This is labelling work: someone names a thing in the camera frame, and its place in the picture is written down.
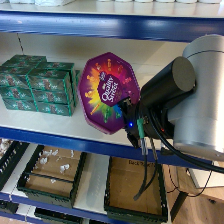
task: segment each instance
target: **purple tin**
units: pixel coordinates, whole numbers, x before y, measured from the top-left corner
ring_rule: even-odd
[[[87,123],[113,134],[125,126],[117,103],[130,97],[131,103],[136,104],[140,88],[131,65],[108,52],[86,63],[78,95]]]

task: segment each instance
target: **blue shelf edge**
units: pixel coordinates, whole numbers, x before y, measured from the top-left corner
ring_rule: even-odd
[[[0,11],[0,32],[191,42],[223,27],[223,18]]]
[[[55,212],[60,212],[60,213],[78,216],[78,217],[87,218],[87,219],[93,219],[93,220],[111,223],[111,224],[128,224],[127,222],[109,219],[106,214],[90,212],[90,211],[85,211],[85,210],[76,209],[76,208],[73,208],[73,209],[65,208],[62,206],[33,201],[33,200],[30,200],[29,198],[20,197],[16,195],[12,195],[12,201],[14,203],[32,205],[38,208],[43,208],[43,209],[47,209],[47,210],[51,210]]]
[[[10,213],[6,213],[6,212],[0,212],[0,216],[2,217],[6,217],[9,219],[16,219],[16,220],[20,220],[20,221],[26,221],[25,216],[22,215],[18,215],[18,214],[10,214]]]
[[[77,150],[87,153],[96,153],[133,160],[143,160],[141,150],[135,149],[132,146],[110,144],[104,142],[97,142],[85,139],[71,138],[66,136],[52,135],[52,134],[25,131],[12,128],[4,128],[4,127],[0,127],[0,137],[16,141]],[[148,151],[148,161],[154,162],[152,150]],[[158,162],[160,164],[199,169],[195,165],[186,162],[185,160],[179,158],[176,155],[164,156],[158,153]]]

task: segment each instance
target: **black crate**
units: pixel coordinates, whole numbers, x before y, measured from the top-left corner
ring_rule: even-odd
[[[44,222],[51,224],[81,224],[83,220],[80,217],[54,212],[42,208],[36,208],[34,215],[41,218]]]
[[[95,221],[95,220],[89,220],[89,224],[107,224],[106,222],[99,222],[99,221]]]
[[[29,176],[32,175],[31,172],[35,167],[36,162],[38,161],[39,157],[41,156],[41,153],[44,149],[43,145],[38,145],[37,149],[35,150],[34,154],[32,155],[30,161],[27,163],[25,170],[23,171],[18,183],[17,183],[17,189],[19,191],[23,191],[29,199],[34,200],[34,201],[39,201],[39,202],[44,202],[48,204],[54,204],[54,205],[59,205],[67,208],[73,208],[76,194],[78,191],[78,186],[79,186],[79,181],[82,175],[82,170],[85,164],[85,159],[86,159],[86,153],[82,153],[80,156],[80,160],[78,163],[78,167],[76,170],[76,174],[74,176],[74,180],[72,182],[72,189],[70,191],[70,196],[61,196],[58,194],[53,194],[45,191],[40,191],[40,190],[34,190],[34,189],[29,189],[26,188],[26,182],[29,179]]]
[[[18,207],[19,207],[19,204],[7,202],[7,201],[0,201],[0,211],[1,212],[15,214]]]
[[[29,143],[14,141],[0,160],[0,190],[8,181]]]
[[[137,224],[146,224],[146,223],[158,224],[162,222],[167,222],[168,209],[167,209],[166,191],[164,187],[162,166],[160,164],[158,165],[157,174],[158,174],[158,181],[159,181],[159,189],[156,189],[159,191],[159,194],[160,194],[162,215],[157,215],[157,214],[150,214],[145,212],[124,209],[124,208],[118,208],[115,206],[110,206],[110,173],[111,173],[112,161],[113,161],[113,158],[111,157],[109,162],[106,191],[104,196],[104,210],[107,212],[107,216],[111,219],[121,220],[125,222],[130,222],[130,223],[137,223]]]

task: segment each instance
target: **black cable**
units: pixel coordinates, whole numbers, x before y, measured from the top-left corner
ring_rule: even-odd
[[[153,139],[150,138],[150,144],[151,144],[151,147],[152,147],[152,150],[155,152],[155,145],[154,145],[154,142],[153,142]],[[149,188],[149,186],[152,184],[155,176],[156,176],[156,171],[157,171],[157,168],[158,168],[158,161],[157,161],[157,158],[154,156],[155,158],[155,169],[154,169],[154,173],[152,175],[152,178],[151,180],[148,182],[148,184],[145,186],[145,190],[147,190]]]
[[[146,155],[146,148],[144,148],[144,167],[145,167],[145,174],[144,174],[144,179],[142,182],[142,185],[138,191],[138,193],[133,197],[135,201],[139,199],[139,197],[142,195],[142,193],[145,191],[145,185],[147,181],[147,155]]]
[[[155,125],[155,118],[154,118],[154,114],[152,110],[149,110],[149,120],[150,123],[153,127],[153,129],[155,130],[156,134],[159,136],[160,140],[163,142],[163,144],[169,149],[171,150],[174,154],[176,154],[177,156],[179,156],[181,159],[186,160],[189,163],[192,163],[200,168],[203,168],[205,170],[211,170],[214,172],[218,172],[218,173],[224,173],[224,168],[222,167],[218,167],[218,166],[214,166],[214,165],[210,165],[208,163],[202,162],[200,160],[194,159],[190,156],[187,156],[183,153],[181,153],[180,151],[176,150],[164,137],[163,134],[161,133],[161,131],[156,127]]]
[[[180,192],[180,190],[179,190],[179,188],[174,184],[174,182],[173,182],[173,179],[172,179],[172,177],[171,177],[171,172],[170,172],[170,166],[168,165],[168,168],[169,168],[169,175],[170,175],[170,180],[171,180],[171,182],[172,182],[172,184],[173,184],[173,186],[174,186],[174,189],[172,190],[172,191],[168,191],[167,193],[169,194],[169,193],[171,193],[171,192],[174,192],[175,190],[178,190],[179,192]],[[201,192],[199,192],[198,194],[196,194],[196,195],[187,195],[187,197],[190,197],[190,198],[196,198],[196,197],[198,197],[199,195],[201,195],[203,192],[204,192],[204,190],[205,190],[205,188],[207,187],[207,185],[208,185],[208,182],[209,182],[209,180],[210,180],[210,177],[211,177],[211,174],[212,174],[212,171],[210,171],[210,174],[209,174],[209,176],[208,176],[208,179],[207,179],[207,181],[206,181],[206,183],[205,183],[205,186],[203,187],[203,189],[202,189],[202,191]]]

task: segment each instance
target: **stacked green boxes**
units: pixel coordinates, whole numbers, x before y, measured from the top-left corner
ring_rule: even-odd
[[[7,109],[37,111],[27,75],[41,61],[46,57],[15,55],[0,66],[0,94]]]
[[[39,66],[38,68],[33,69],[28,75],[28,82],[32,88],[32,94],[38,111],[72,116],[75,102],[72,92],[71,70],[47,70],[40,69]]]
[[[64,63],[64,62],[41,62],[38,64],[37,69],[47,69],[47,70],[58,70],[69,72],[70,82],[72,86],[74,102],[76,104],[77,98],[77,85],[80,78],[80,71],[75,70],[74,63]]]

